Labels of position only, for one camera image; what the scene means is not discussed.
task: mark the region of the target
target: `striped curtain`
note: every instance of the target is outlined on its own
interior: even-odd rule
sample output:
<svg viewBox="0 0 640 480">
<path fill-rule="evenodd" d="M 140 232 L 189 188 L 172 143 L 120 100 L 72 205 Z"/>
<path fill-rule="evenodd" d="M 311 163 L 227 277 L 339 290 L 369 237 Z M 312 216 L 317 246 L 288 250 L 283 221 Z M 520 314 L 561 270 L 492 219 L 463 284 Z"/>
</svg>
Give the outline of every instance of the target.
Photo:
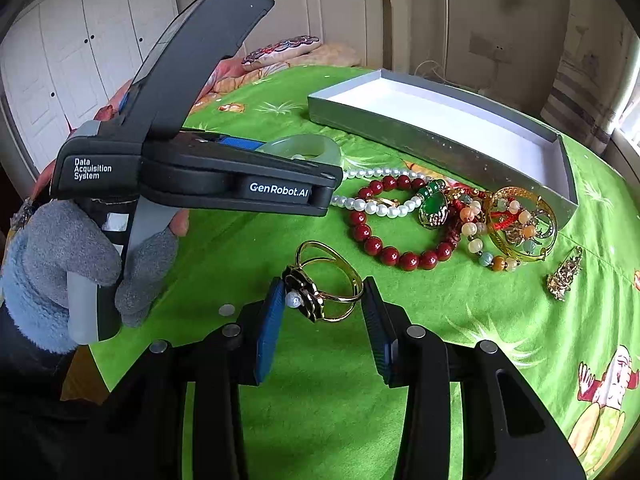
<svg viewBox="0 0 640 480">
<path fill-rule="evenodd" d="M 542 119 L 601 154 L 635 85 L 639 54 L 638 35 L 615 0 L 571 0 Z"/>
</svg>

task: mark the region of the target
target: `white headboard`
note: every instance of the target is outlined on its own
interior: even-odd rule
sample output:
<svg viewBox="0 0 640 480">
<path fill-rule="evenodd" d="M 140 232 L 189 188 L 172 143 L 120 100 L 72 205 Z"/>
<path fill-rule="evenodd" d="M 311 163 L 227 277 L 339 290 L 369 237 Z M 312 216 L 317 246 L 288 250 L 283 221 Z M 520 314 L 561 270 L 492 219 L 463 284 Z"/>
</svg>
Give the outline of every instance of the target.
<svg viewBox="0 0 640 480">
<path fill-rule="evenodd" d="M 342 43 L 353 47 L 360 55 L 363 66 L 382 67 L 383 0 L 275 2 L 273 9 L 249 34 L 239 55 L 245 56 L 256 48 L 279 40 L 312 34 L 324 43 Z"/>
</svg>

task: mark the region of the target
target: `gold bangle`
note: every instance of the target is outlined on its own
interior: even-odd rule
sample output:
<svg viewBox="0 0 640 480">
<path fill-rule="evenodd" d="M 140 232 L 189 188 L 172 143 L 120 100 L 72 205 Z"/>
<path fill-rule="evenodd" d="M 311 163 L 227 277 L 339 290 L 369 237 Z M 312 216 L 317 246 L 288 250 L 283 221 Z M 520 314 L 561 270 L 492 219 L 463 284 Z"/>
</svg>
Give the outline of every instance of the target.
<svg viewBox="0 0 640 480">
<path fill-rule="evenodd" d="M 306 248 L 317 248 L 328 253 L 331 258 L 326 256 L 318 256 L 316 258 L 310 258 L 302 261 L 302 251 Z M 303 267 L 313 262 L 330 262 L 334 263 L 340 268 L 350 279 L 351 286 L 353 287 L 353 295 L 350 297 L 336 296 L 329 294 L 322 290 L 318 290 L 318 287 L 314 281 L 303 270 Z M 295 291 L 299 297 L 298 304 L 295 306 L 302 314 L 304 314 L 311 321 L 316 322 L 318 319 L 325 320 L 327 322 L 337 322 L 345 319 L 354 309 L 355 304 L 360 299 L 363 291 L 362 279 L 351 267 L 351 265 L 340 254 L 334 251 L 328 245 L 322 242 L 316 242 L 314 240 L 308 240 L 302 243 L 296 251 L 296 263 L 295 266 L 287 266 L 282 273 L 282 279 L 287 287 L 287 292 Z M 336 303 L 351 303 L 347 311 L 341 316 L 335 318 L 327 318 L 324 315 L 324 302 L 335 301 Z"/>
<path fill-rule="evenodd" d="M 530 200 L 535 204 L 535 209 L 532 214 L 536 212 L 539 213 L 537 216 L 546 216 L 549 219 L 549 229 L 542 236 L 538 235 L 534 238 L 551 238 L 551 242 L 540 248 L 540 254 L 532 255 L 523 253 L 521 251 L 517 251 L 516 249 L 509 247 L 505 240 L 500 237 L 498 231 L 494 228 L 494 225 L 497 223 L 493 220 L 491 216 L 491 211 L 497 206 L 497 202 L 499 199 L 503 198 L 505 200 L 510 196 L 522 197 Z M 514 258 L 515 260 L 519 260 L 521 262 L 537 262 L 540 260 L 544 260 L 546 256 L 551 252 L 554 244 L 556 243 L 556 238 L 558 237 L 558 221 L 556 220 L 556 215 L 551 209 L 551 206 L 542 200 L 542 197 L 536 195 L 528 191 L 527 189 L 523 189 L 521 187 L 503 187 L 499 189 L 492 195 L 488 196 L 484 200 L 483 209 L 486 211 L 486 227 L 489 233 L 489 237 L 494 245 L 504 254 Z"/>
</svg>

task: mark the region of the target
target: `green bedsheet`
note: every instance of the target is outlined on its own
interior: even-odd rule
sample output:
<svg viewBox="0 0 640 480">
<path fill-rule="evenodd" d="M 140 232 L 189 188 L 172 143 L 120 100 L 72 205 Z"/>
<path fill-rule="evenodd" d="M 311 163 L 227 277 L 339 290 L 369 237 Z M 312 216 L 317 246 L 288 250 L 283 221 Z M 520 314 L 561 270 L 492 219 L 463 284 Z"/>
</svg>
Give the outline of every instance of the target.
<svg viewBox="0 0 640 480">
<path fill-rule="evenodd" d="M 308 94 L 363 72 L 324 66 L 292 68 L 229 94 L 193 114 L 186 125 L 259 140 L 321 133 L 338 142 L 345 169 L 398 168 L 403 160 L 430 167 L 309 121 Z M 218 110 L 218 105 L 231 102 L 244 104 L 244 113 Z M 497 342 L 567 437 L 579 418 L 578 436 L 588 444 L 593 433 L 583 456 L 585 468 L 593 473 L 607 444 L 615 451 L 640 415 L 640 391 L 635 390 L 640 362 L 640 320 L 635 313 L 640 309 L 640 291 L 634 288 L 634 272 L 640 269 L 640 216 L 615 171 L 573 140 L 564 141 L 580 207 L 560 232 L 551 257 L 520 266 L 514 273 L 482 268 L 466 252 L 464 242 L 446 264 L 430 272 L 384 267 L 350 238 L 347 213 L 340 208 L 332 207 L 325 218 L 192 212 L 190 233 L 180 242 L 166 290 L 148 320 L 139 329 L 123 329 L 115 338 L 92 345 L 107 386 L 113 388 L 153 340 L 164 338 L 181 345 L 229 322 L 218 313 L 222 304 L 232 303 L 239 310 L 263 298 L 271 278 L 292 262 L 297 246 L 316 239 L 345 256 L 362 277 L 374 276 L 383 298 L 403 306 L 414 323 L 450 342 L 470 346 L 484 338 Z M 347 180 L 339 192 L 353 196 L 362 185 L 362 180 Z M 401 253 L 421 252 L 438 236 L 413 217 L 373 218 L 370 224 Z M 583 270 L 566 302 L 560 303 L 546 292 L 545 276 L 576 244 L 585 249 Z M 578 368 L 583 362 L 590 373 L 584 368 L 585 400 L 578 400 Z M 612 373 L 607 377 L 608 367 Z M 612 383 L 618 403 L 623 396 L 622 410 L 592 404 L 604 391 L 596 392 L 598 383 L 592 383 L 591 374 L 595 381 Z M 451 390 L 451 478 L 460 478 L 460 389 L 452 384 Z M 359 308 L 337 324 L 312 324 L 287 310 L 270 376 L 260 388 L 241 388 L 250 476 L 256 480 L 389 479 L 398 455 L 405 401 L 405 388 L 390 390 L 376 373 Z M 596 420 L 591 431 L 590 421 Z M 618 422 L 622 430 L 616 437 Z"/>
</svg>

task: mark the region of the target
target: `orange bead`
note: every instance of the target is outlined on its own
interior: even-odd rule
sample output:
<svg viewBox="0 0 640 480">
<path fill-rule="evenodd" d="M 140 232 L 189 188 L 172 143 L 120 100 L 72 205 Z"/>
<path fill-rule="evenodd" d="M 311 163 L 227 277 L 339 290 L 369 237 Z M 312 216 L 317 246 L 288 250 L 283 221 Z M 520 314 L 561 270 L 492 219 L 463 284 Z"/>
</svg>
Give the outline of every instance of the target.
<svg viewBox="0 0 640 480">
<path fill-rule="evenodd" d="M 502 256 L 496 256 L 491 263 L 491 270 L 500 272 L 501 270 L 504 270 L 505 266 L 506 262 L 504 261 L 504 258 Z"/>
<path fill-rule="evenodd" d="M 462 210 L 460 211 L 460 219 L 464 222 L 472 222 L 475 218 L 475 214 L 473 212 L 473 210 L 470 207 L 464 207 L 462 208 Z"/>
<path fill-rule="evenodd" d="M 529 240 L 529 238 L 533 238 L 536 235 L 536 226 L 528 225 L 522 230 L 522 235 Z"/>
</svg>

